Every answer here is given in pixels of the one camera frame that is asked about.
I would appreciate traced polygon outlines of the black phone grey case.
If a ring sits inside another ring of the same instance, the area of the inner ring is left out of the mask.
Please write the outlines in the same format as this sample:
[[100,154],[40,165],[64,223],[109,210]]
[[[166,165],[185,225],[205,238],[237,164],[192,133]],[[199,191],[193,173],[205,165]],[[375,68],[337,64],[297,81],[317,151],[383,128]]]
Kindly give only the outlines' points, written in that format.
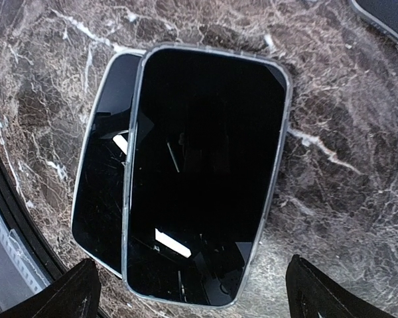
[[139,62],[128,130],[124,286],[143,299],[225,308],[267,220],[293,84],[278,61],[162,43]]

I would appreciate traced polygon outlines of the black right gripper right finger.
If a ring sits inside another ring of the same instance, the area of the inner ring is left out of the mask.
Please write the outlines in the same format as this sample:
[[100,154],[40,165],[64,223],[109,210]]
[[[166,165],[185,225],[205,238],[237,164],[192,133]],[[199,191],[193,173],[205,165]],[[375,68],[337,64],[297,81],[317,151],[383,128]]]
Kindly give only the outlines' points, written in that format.
[[291,317],[390,317],[295,254],[286,271]]

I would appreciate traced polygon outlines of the black phone dark case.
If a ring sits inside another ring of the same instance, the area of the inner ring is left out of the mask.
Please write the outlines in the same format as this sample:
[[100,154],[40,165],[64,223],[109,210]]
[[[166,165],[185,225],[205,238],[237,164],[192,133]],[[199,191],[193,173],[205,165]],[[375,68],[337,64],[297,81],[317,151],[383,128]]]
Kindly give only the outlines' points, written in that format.
[[398,0],[351,0],[350,4],[362,19],[398,43]]

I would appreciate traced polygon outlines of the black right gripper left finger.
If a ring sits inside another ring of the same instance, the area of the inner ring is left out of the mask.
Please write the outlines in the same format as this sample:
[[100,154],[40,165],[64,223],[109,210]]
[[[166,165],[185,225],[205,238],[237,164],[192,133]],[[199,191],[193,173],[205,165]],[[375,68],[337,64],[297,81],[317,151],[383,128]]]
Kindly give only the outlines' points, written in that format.
[[96,317],[101,283],[96,263],[83,259],[40,293],[0,317]]

